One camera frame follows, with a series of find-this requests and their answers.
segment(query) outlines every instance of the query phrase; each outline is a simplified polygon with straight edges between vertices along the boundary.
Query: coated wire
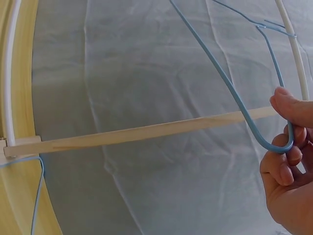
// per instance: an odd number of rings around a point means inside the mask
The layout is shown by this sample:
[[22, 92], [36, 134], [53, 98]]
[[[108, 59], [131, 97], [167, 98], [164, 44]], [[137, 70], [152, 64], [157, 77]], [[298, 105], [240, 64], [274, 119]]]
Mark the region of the coated wire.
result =
[[[261, 30], [261, 28], [268, 28], [268, 29], [272, 29], [275, 30], [277, 32], [283, 33], [285, 35], [288, 35], [289, 37], [296, 37], [296, 35], [291, 35], [288, 33], [283, 32], [281, 29], [276, 28], [276, 27], [272, 27], [269, 25], [266, 25], [264, 23], [259, 23], [256, 22], [252, 19], [250, 19], [249, 17], [247, 17], [245, 14], [241, 13], [240, 11], [227, 6], [224, 3], [218, 2], [216, 0], [213, 0], [214, 2], [238, 13], [239, 15], [241, 15], [242, 17], [244, 17], [246, 20], [248, 20], [249, 22], [255, 24], [255, 26], [257, 27], [258, 31], [262, 34], [262, 36], [265, 38], [267, 46], [269, 48], [272, 60], [274, 62], [275, 65], [275, 69], [276, 69], [276, 73], [278, 76], [278, 80], [279, 80], [279, 84], [280, 86], [284, 87], [284, 81], [282, 79], [282, 75], [276, 60], [276, 57], [274, 55], [274, 52], [270, 46], [269, 40], [266, 36], [266, 34]], [[192, 27], [192, 25], [189, 23], [189, 21], [185, 18], [185, 16], [183, 15], [183, 13], [180, 11], [180, 9], [177, 7], [177, 5], [173, 2], [173, 0], [170, 0], [170, 3], [172, 4], [172, 6], [174, 7], [174, 9], [176, 10], [176, 12], [178, 13], [178, 15], [180, 16], [180, 18], [183, 20], [183, 22], [185, 23], [185, 25], [188, 27], [188, 29], [190, 30], [190, 32], [193, 34], [193, 36], [195, 37], [195, 39], [198, 41], [198, 43], [200, 44], [200, 46], [202, 47], [202, 49], [204, 50], [204, 52], [206, 53], [206, 55], [208, 56], [208, 58], [211, 60], [212, 64], [214, 65], [214, 67], [216, 68], [216, 70], [218, 71], [218, 73], [220, 74], [221, 78], [223, 79], [224, 83], [226, 84], [226, 86], [228, 87], [229, 91], [231, 92], [233, 98], [235, 99], [237, 105], [239, 106], [240, 111], [242, 112], [243, 116], [245, 117], [245, 120], [250, 128], [250, 130], [252, 131], [254, 137], [256, 138], [256, 140], [258, 141], [258, 143], [264, 147], [265, 149], [269, 150], [269, 151], [273, 151], [276, 153], [286, 153], [288, 152], [292, 146], [293, 146], [293, 128], [292, 128], [292, 124], [288, 121], [288, 131], [289, 131], [289, 139], [288, 139], [288, 143], [283, 146], [276, 146], [273, 145], [269, 142], [267, 142], [263, 136], [260, 134], [258, 128], [256, 127], [254, 121], [252, 120], [246, 106], [244, 105], [243, 101], [241, 100], [240, 96], [238, 95], [237, 91], [235, 90], [231, 80], [228, 78], [228, 76], [226, 75], [225, 71], [222, 69], [221, 65], [219, 64], [219, 62], [216, 60], [216, 58], [214, 57], [214, 55], [212, 54], [212, 52], [209, 50], [209, 48], [204, 44], [203, 40], [201, 39], [201, 37], [197, 34], [197, 32], [195, 31], [195, 29]]]
[[45, 166], [44, 166], [43, 160], [42, 160], [39, 156], [37, 156], [37, 157], [23, 158], [23, 159], [19, 159], [19, 160], [16, 160], [16, 161], [12, 161], [12, 162], [6, 163], [6, 164], [4, 164], [4, 165], [0, 165], [0, 168], [4, 168], [4, 167], [10, 166], [10, 165], [12, 165], [12, 164], [17, 164], [17, 163], [22, 163], [22, 162], [28, 162], [28, 161], [32, 161], [32, 160], [39, 160], [39, 161], [40, 161], [41, 168], [42, 168], [41, 175], [40, 175], [40, 179], [39, 179], [39, 183], [38, 183], [37, 193], [36, 193], [36, 199], [35, 199], [33, 217], [32, 217], [32, 221], [31, 221], [31, 230], [30, 230], [30, 234], [31, 234], [31, 235], [34, 235], [34, 234], [35, 234], [36, 221], [37, 221], [38, 202], [39, 202], [40, 192], [41, 192], [41, 188], [42, 188], [42, 184], [43, 184], [43, 178], [44, 178], [44, 174], [45, 174]]

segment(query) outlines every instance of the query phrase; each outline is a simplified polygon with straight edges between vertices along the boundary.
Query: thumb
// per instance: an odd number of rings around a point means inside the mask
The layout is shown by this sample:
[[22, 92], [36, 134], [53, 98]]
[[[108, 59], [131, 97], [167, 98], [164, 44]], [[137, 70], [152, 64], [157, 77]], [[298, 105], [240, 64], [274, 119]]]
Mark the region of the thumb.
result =
[[278, 87], [270, 98], [273, 108], [284, 119], [301, 127], [313, 128], [313, 102], [301, 101], [283, 87]]

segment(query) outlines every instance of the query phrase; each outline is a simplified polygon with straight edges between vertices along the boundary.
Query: finger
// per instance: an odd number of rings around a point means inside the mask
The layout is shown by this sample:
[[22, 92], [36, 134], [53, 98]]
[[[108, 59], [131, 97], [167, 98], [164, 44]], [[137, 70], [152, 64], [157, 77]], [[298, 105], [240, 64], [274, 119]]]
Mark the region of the finger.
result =
[[[272, 144], [284, 146], [287, 142], [288, 136], [280, 134], [274, 138]], [[285, 154], [268, 151], [260, 163], [260, 173], [267, 196], [271, 195], [279, 185], [288, 186], [294, 182]]]
[[313, 128], [313, 101], [300, 101], [283, 87], [278, 87], [270, 102], [276, 112], [291, 123]]
[[302, 176], [302, 172], [299, 170], [297, 165], [301, 162], [302, 160], [302, 152], [297, 146], [293, 146], [288, 153], [286, 153], [287, 160], [289, 167], [291, 169], [293, 178], [296, 180], [300, 176]]
[[302, 165], [306, 172], [313, 173], [313, 144], [309, 141], [302, 149]]
[[[293, 125], [294, 145], [300, 146], [307, 136], [307, 129], [301, 126]], [[284, 134], [289, 135], [288, 125], [284, 128]]]

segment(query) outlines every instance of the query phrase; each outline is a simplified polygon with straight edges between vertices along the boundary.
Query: wooden block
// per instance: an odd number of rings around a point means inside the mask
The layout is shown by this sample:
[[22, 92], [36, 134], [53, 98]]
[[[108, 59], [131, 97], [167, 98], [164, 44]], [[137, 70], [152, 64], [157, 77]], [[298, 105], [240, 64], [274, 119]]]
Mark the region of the wooden block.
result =
[[[39, 142], [41, 142], [41, 137], [40, 136], [31, 136], [31, 137], [27, 137], [27, 138], [16, 139], [15, 142], [16, 142], [16, 146], [17, 145], [23, 145], [23, 144], [39, 143]], [[6, 140], [5, 139], [0, 140], [0, 166], [7, 164], [7, 163], [10, 163], [12, 161], [19, 160], [19, 159], [37, 156], [37, 154], [27, 154], [27, 155], [15, 156], [15, 157], [6, 157], [4, 155], [4, 148], [5, 147], [7, 147]]]

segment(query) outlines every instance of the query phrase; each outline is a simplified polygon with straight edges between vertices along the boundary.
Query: white fabric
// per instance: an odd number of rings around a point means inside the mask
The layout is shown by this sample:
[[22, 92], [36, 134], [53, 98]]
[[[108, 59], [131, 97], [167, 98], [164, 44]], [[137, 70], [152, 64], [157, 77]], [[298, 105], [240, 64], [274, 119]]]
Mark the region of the white fabric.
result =
[[[210, 0], [176, 1], [246, 106], [269, 106], [278, 79], [255, 27]], [[274, 1], [223, 2], [255, 20], [282, 23]], [[284, 4], [311, 92], [313, 3]], [[265, 32], [286, 87], [300, 98], [288, 38]], [[39, 1], [33, 103], [43, 140], [238, 110], [168, 0]], [[271, 141], [286, 121], [256, 123]], [[42, 157], [64, 235], [284, 235], [265, 204], [258, 171], [264, 153], [240, 123]]]

